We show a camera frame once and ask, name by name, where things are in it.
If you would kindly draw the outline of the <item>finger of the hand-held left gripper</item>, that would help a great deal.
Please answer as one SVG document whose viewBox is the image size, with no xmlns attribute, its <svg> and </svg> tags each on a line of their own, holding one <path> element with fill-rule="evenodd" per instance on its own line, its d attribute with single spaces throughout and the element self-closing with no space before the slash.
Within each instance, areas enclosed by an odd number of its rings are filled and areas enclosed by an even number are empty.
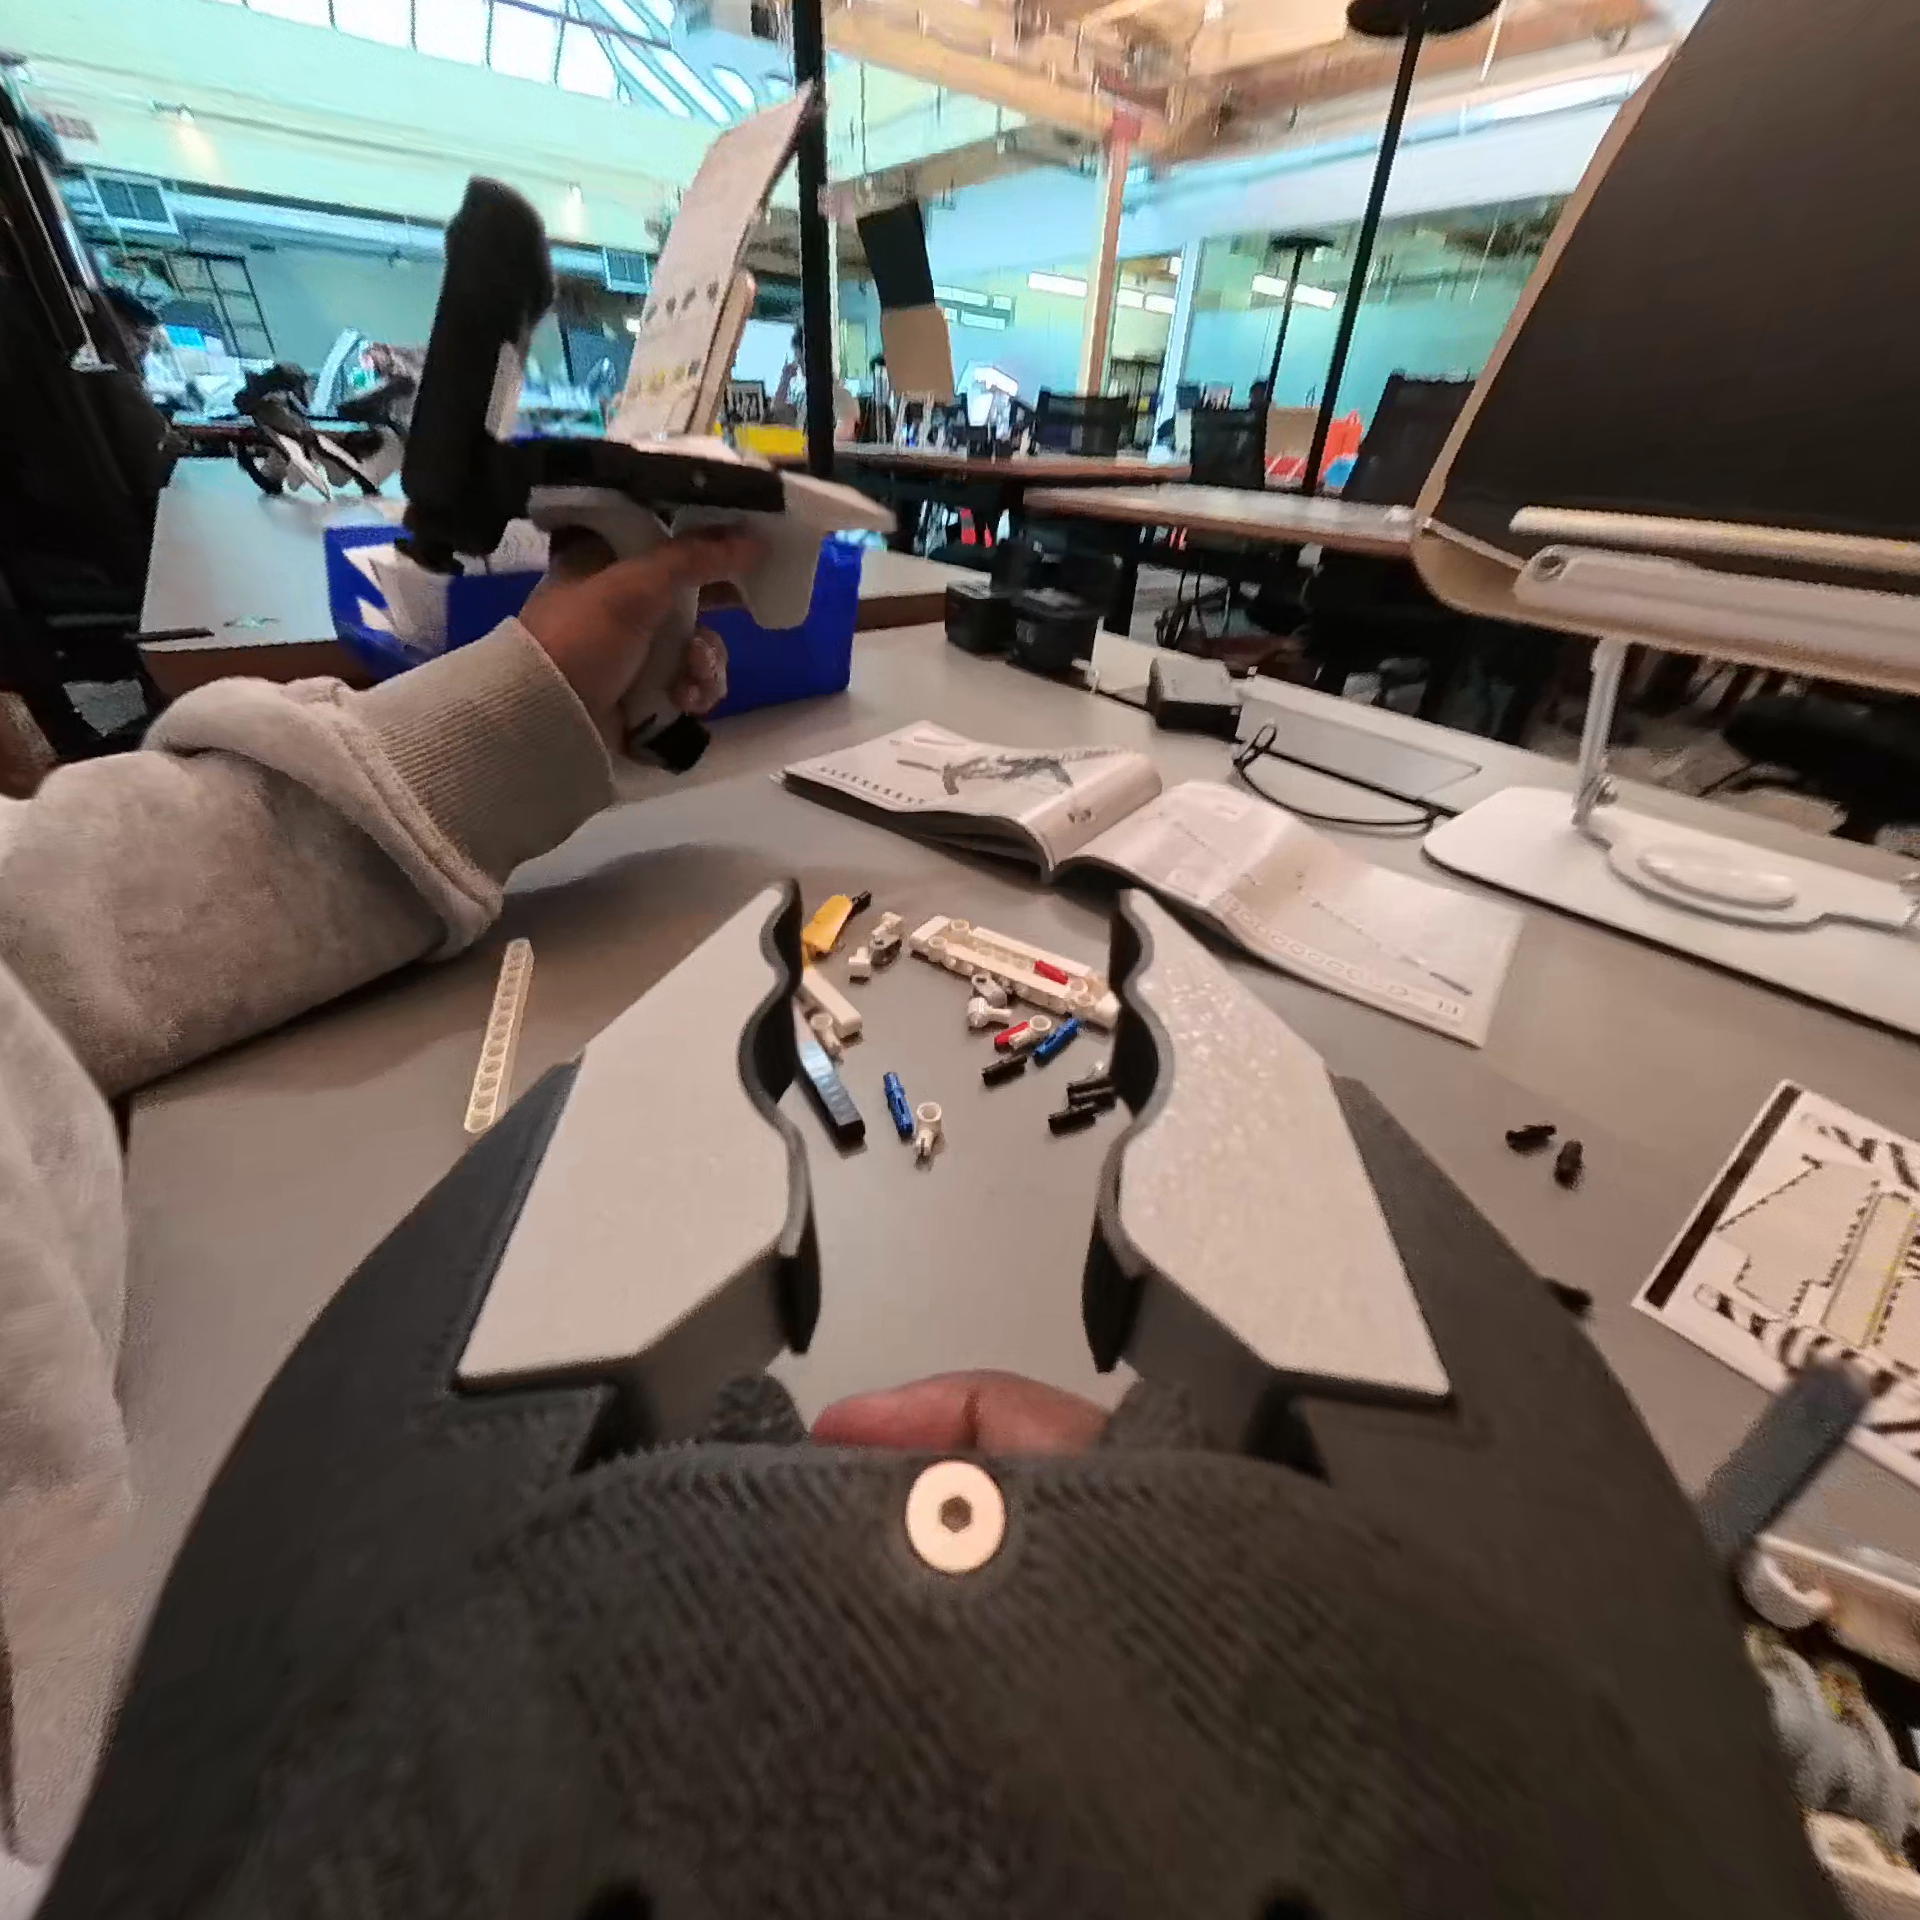
<svg viewBox="0 0 1920 1920">
<path fill-rule="evenodd" d="M 777 477 L 777 512 L 737 512 L 750 564 L 736 579 L 737 603 L 767 629 L 800 629 L 814 603 L 823 550 L 841 536 L 895 536 L 895 512 L 851 487 L 814 473 Z"/>
</svg>

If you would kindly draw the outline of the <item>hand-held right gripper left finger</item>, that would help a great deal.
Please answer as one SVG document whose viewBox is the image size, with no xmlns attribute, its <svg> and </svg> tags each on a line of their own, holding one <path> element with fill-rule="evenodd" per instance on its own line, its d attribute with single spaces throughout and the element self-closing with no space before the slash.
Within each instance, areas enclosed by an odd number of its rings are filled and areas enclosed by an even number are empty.
<svg viewBox="0 0 1920 1920">
<path fill-rule="evenodd" d="M 693 1437 L 823 1313 L 800 1077 L 800 885 L 752 894 L 563 1073 L 454 1372 L 476 1396 L 599 1387 L 623 1437 Z"/>
</svg>

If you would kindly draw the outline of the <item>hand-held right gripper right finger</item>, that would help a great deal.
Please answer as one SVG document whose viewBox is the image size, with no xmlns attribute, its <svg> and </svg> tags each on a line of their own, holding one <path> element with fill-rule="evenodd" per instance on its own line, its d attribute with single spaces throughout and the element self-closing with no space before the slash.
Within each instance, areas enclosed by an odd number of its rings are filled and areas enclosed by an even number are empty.
<svg viewBox="0 0 1920 1920">
<path fill-rule="evenodd" d="M 1291 1402 L 1435 1412 L 1445 1360 L 1322 1056 L 1140 887 L 1115 899 L 1112 1081 L 1081 1288 L 1101 1374 L 1225 1443 Z"/>
</svg>

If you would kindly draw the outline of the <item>long thin white lego beam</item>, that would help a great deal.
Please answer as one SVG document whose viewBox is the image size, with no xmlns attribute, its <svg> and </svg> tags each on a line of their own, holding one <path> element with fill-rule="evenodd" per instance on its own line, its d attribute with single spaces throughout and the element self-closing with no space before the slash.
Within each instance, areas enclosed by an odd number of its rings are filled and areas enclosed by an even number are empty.
<svg viewBox="0 0 1920 1920">
<path fill-rule="evenodd" d="M 493 1002 L 488 1035 L 479 1047 L 479 1061 L 466 1088 L 465 1133 L 466 1142 L 488 1138 L 515 1096 L 515 1056 L 523 1035 L 523 1015 L 535 981 L 535 945 L 529 938 L 514 938 L 500 953 L 500 966 L 493 978 Z"/>
</svg>

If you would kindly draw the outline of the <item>lego instruction booklet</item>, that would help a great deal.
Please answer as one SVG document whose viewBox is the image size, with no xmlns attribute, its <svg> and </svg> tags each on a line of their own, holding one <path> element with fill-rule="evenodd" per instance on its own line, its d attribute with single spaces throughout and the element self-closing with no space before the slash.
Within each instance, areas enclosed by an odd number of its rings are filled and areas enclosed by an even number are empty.
<svg viewBox="0 0 1920 1920">
<path fill-rule="evenodd" d="M 1164 783 L 1122 747 L 994 747 L 933 724 L 791 761 L 781 781 L 903 831 L 1151 894 L 1244 956 L 1483 1047 L 1522 914 L 1386 869 L 1248 783 Z"/>
</svg>

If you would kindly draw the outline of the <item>lego helicopter model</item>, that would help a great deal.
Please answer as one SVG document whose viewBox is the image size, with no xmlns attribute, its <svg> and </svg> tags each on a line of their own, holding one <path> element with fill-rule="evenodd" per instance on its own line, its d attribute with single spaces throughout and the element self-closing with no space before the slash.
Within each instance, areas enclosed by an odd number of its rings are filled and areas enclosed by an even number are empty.
<svg viewBox="0 0 1920 1920">
<path fill-rule="evenodd" d="M 1869 1412 L 1869 1374 L 1810 1362 L 1700 1490 L 1810 1854 L 1850 1915 L 1917 1915 L 1917 1568 L 1779 1536 Z"/>
</svg>

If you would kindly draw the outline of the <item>person's left forearm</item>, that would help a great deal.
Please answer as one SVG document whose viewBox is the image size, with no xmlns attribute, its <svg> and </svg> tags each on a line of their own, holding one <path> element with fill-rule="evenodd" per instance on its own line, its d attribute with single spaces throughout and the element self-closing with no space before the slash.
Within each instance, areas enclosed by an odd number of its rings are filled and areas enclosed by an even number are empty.
<svg viewBox="0 0 1920 1920">
<path fill-rule="evenodd" d="M 214 683 L 3 802 L 3 1098 L 115 1098 L 459 953 L 610 802 L 521 623 L 367 693 Z"/>
</svg>

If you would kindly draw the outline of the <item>white lego beam assembly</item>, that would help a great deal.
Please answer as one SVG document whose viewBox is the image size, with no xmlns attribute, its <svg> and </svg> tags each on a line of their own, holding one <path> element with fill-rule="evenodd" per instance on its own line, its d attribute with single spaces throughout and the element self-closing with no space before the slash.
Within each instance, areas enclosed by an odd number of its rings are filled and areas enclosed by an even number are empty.
<svg viewBox="0 0 1920 1920">
<path fill-rule="evenodd" d="M 1050 1022 L 1117 1024 L 1117 993 L 1101 966 L 1015 935 L 937 914 L 907 935 L 907 953 L 967 981 L 987 978 L 1006 1007 L 1020 1002 Z"/>
</svg>

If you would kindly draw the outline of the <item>person's left hand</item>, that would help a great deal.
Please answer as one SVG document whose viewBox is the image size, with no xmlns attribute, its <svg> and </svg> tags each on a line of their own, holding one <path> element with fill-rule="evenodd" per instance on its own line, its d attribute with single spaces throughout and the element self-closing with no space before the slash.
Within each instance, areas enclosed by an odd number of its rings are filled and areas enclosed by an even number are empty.
<svg viewBox="0 0 1920 1920">
<path fill-rule="evenodd" d="M 726 702 L 726 643 L 710 629 L 682 629 L 685 605 L 737 600 L 737 577 L 760 556 L 750 531 L 671 536 L 652 554 L 616 556 L 597 536 L 578 536 L 529 596 L 521 625 L 587 708 L 603 747 L 624 751 L 624 702 L 657 659 L 676 667 L 668 703 L 710 715 Z"/>
</svg>

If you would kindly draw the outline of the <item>person's right hand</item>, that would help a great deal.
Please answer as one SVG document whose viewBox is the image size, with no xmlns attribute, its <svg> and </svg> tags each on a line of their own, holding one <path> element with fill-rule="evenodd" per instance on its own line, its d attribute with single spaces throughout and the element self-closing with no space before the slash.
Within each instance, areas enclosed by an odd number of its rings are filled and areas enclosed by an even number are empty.
<svg viewBox="0 0 1920 1920">
<path fill-rule="evenodd" d="M 1081 1394 L 1006 1374 L 933 1374 L 829 1404 L 809 1437 L 829 1450 L 1047 1456 L 1090 1452 L 1112 1412 Z"/>
</svg>

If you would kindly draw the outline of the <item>blue plastic bin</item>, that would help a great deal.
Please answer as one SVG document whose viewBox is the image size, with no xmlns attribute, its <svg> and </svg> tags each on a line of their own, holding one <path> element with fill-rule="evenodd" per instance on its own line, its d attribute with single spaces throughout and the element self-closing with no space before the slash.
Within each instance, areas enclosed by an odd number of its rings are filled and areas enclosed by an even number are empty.
<svg viewBox="0 0 1920 1920">
<path fill-rule="evenodd" d="M 401 639 L 373 561 L 396 554 L 393 522 L 331 522 L 326 531 L 326 577 L 337 636 L 378 683 L 387 683 L 439 650 L 413 650 Z M 450 639 L 472 643 L 515 619 L 548 564 L 548 539 L 530 526 L 510 536 L 510 561 L 466 570 L 450 596 Z M 746 605 L 710 609 L 703 625 L 726 646 L 726 702 L 716 719 L 759 708 L 785 708 L 851 683 L 851 636 L 860 615 L 866 550 L 856 539 L 829 536 L 814 570 L 809 609 L 791 629 L 767 629 Z"/>
</svg>

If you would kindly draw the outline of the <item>white poster board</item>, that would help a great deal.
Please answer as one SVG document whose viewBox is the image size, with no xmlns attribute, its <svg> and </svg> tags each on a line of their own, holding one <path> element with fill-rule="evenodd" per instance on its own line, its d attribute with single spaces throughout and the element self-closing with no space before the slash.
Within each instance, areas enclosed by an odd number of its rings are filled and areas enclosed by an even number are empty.
<svg viewBox="0 0 1920 1920">
<path fill-rule="evenodd" d="M 711 433 L 759 299 L 746 249 L 814 113 L 816 84 L 800 84 L 710 147 L 657 259 L 610 439 Z"/>
</svg>

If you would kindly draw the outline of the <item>zebra sticker sheet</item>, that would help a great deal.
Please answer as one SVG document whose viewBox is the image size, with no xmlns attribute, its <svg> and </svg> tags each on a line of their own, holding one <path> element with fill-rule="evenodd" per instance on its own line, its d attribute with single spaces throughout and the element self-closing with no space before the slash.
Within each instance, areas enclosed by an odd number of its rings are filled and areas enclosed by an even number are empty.
<svg viewBox="0 0 1920 1920">
<path fill-rule="evenodd" d="M 1779 1084 L 1633 1310 L 1765 1394 L 1852 1365 L 1852 1450 L 1917 1487 L 1917 1138 Z"/>
</svg>

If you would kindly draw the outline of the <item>book stand with metal base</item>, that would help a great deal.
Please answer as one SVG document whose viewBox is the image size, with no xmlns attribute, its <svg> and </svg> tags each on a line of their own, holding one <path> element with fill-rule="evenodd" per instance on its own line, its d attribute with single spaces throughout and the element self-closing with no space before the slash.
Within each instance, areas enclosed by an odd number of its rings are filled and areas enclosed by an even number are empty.
<svg viewBox="0 0 1920 1920">
<path fill-rule="evenodd" d="M 1463 418 L 1412 508 L 1412 561 L 1463 615 L 1588 639 L 1592 689 L 1569 795 L 1504 788 L 1431 827 L 1427 859 L 1917 1035 L 1917 881 L 1860 877 L 1645 815 L 1614 800 L 1607 772 L 1631 646 L 1917 697 L 1917 547 L 1529 508 L 1512 531 L 1540 536 L 1540 550 L 1515 561 L 1431 516 Z"/>
</svg>

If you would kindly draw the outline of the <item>black floor lamp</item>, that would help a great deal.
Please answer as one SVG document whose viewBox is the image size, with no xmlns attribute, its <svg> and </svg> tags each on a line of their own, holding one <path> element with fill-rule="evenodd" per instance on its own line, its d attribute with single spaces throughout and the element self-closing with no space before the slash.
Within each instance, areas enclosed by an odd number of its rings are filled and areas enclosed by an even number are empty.
<svg viewBox="0 0 1920 1920">
<path fill-rule="evenodd" d="M 1381 210 L 1386 210 L 1386 190 L 1389 190 L 1392 161 L 1400 149 L 1406 117 L 1409 117 L 1412 84 L 1420 72 L 1424 47 L 1427 47 L 1427 37 L 1451 37 L 1451 34 L 1476 32 L 1498 9 L 1504 3 L 1347 3 L 1347 32 L 1366 42 L 1397 42 L 1400 58 L 1397 58 L 1389 104 L 1386 104 L 1386 121 L 1381 121 L 1381 134 L 1378 134 L 1378 160 L 1373 160 L 1373 172 L 1372 172 L 1372 190 L 1366 190 L 1366 202 L 1363 202 L 1363 219 L 1360 219 L 1357 249 L 1352 249 L 1347 289 L 1337 309 L 1325 387 L 1322 387 L 1322 403 L 1320 403 L 1313 433 L 1312 433 L 1312 449 L 1308 449 L 1308 472 L 1303 472 L 1308 498 L 1320 498 L 1320 488 L 1322 488 L 1325 449 L 1333 437 L 1333 414 L 1337 414 L 1342 383 L 1345 383 L 1345 374 L 1352 360 L 1357 319 L 1360 319 L 1366 276 L 1373 264 L 1378 226 L 1381 226 Z"/>
</svg>

